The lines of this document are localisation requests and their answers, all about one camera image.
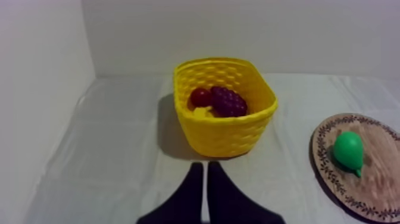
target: purple grapes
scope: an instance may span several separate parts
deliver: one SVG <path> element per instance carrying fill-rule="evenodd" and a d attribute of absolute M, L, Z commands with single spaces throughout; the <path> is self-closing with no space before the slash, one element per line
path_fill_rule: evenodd
<path fill-rule="evenodd" d="M 247 114 L 246 101 L 225 87 L 211 88 L 212 107 L 221 117 L 240 117 Z"/>

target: basket rim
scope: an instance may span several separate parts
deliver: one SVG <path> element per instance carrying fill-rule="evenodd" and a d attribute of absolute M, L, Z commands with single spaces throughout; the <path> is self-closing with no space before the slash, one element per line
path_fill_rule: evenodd
<path fill-rule="evenodd" d="M 235 125 L 235 124 L 241 124 L 241 123 L 249 123 L 249 122 L 254 122 L 254 121 L 261 120 L 261 119 L 272 116 L 273 113 L 278 108 L 278 99 L 276 98 L 275 93 L 272 91 L 272 89 L 270 88 L 270 86 L 268 85 L 268 83 L 265 80 L 264 80 L 264 83 L 267 85 L 269 90 L 271 90 L 271 93 L 274 96 L 274 102 L 268 108 L 265 108 L 257 113 L 245 115 L 242 117 L 196 117 L 192 113 L 188 113 L 188 112 L 184 111 L 182 106 L 179 103 L 177 103 L 179 101 L 178 96 L 176 94 L 176 92 L 177 92 L 177 84 L 176 84 L 177 72 L 180 71 L 181 69 L 185 69 L 186 67 L 191 67 L 191 66 L 193 66 L 193 64 L 206 64 L 206 63 L 210 63 L 210 62 L 214 63 L 214 62 L 218 62 L 218 61 L 221 61 L 224 63 L 230 62 L 230 63 L 241 64 L 241 65 L 244 64 L 244 65 L 250 67 L 251 69 L 255 70 L 255 72 L 258 75 L 260 75 L 260 73 L 257 71 L 257 69 L 255 68 L 255 66 L 252 63 L 250 63 L 249 61 L 246 61 L 246 60 L 238 59 L 238 58 L 222 58 L 222 57 L 221 58 L 203 58 L 203 59 L 195 59 L 195 60 L 186 61 L 186 62 L 178 65 L 174 69 L 174 104 L 175 104 L 175 109 L 176 109 L 176 112 L 178 113 L 178 115 L 182 115 L 184 118 L 186 118 L 188 120 L 192 120 L 194 122 L 201 122 L 201 123 L 215 124 L 215 125 L 222 125 L 222 124 Z"/>

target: decorative border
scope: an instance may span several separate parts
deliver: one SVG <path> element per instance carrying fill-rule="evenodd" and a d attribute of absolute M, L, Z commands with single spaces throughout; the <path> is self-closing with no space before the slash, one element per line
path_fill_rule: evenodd
<path fill-rule="evenodd" d="M 343 118 L 337 118 L 335 120 L 329 121 L 327 124 L 319 128 L 318 130 L 318 137 L 317 137 L 317 155 L 320 162 L 320 170 L 325 174 L 328 174 L 328 180 L 336 187 L 336 190 L 344 196 L 345 203 L 348 206 L 358 209 L 359 211 L 365 213 L 367 216 L 377 216 L 382 220 L 385 220 L 388 217 L 395 218 L 400 216 L 400 208 L 397 209 L 384 209 L 382 211 L 376 210 L 375 207 L 369 207 L 366 203 L 362 201 L 356 201 L 352 196 L 347 195 L 347 190 L 345 189 L 344 185 L 338 179 L 338 176 L 334 173 L 334 171 L 329 167 L 329 159 L 327 156 L 328 150 L 325 148 L 326 142 L 324 138 L 327 133 L 331 131 L 332 128 L 336 127 L 336 125 L 341 125 L 345 123 L 353 123 L 354 121 L 358 121 L 360 123 L 365 123 L 368 125 L 375 125 L 381 127 L 385 130 L 394 140 L 400 141 L 400 136 L 394 132 L 389 126 L 383 125 L 377 120 L 369 119 L 366 117 L 357 117 L 355 115 L 346 116 Z"/>

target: red tomato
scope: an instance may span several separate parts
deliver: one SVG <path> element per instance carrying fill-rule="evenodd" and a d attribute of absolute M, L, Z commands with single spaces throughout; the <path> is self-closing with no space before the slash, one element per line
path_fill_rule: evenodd
<path fill-rule="evenodd" d="M 211 105 L 211 93 L 203 88 L 197 88 L 190 94 L 190 101 L 195 107 Z"/>

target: plastic basket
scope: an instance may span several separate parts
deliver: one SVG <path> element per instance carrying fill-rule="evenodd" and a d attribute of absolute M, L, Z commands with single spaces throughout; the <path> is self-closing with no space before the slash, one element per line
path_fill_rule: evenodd
<path fill-rule="evenodd" d="M 249 115 L 198 117 L 188 108 L 190 93 L 198 87 L 224 86 L 242 96 Z M 174 71 L 174 102 L 190 146 L 209 157 L 247 153 L 260 138 L 277 108 L 277 98 L 256 68 L 234 58 L 188 61 Z"/>

